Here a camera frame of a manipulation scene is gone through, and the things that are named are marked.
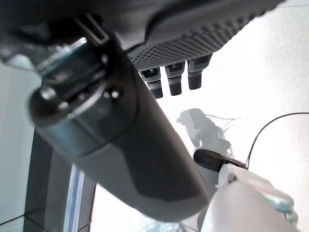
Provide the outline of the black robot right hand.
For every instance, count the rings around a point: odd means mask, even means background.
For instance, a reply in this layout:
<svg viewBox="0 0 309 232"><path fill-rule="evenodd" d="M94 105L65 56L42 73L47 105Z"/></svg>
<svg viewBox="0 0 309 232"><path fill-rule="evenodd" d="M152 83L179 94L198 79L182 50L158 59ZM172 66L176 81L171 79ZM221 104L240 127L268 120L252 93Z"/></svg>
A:
<svg viewBox="0 0 309 232"><path fill-rule="evenodd" d="M3 0L0 59L35 71L37 133L115 197L164 222L207 189L156 98L158 68L209 56L278 0Z"/></svg>

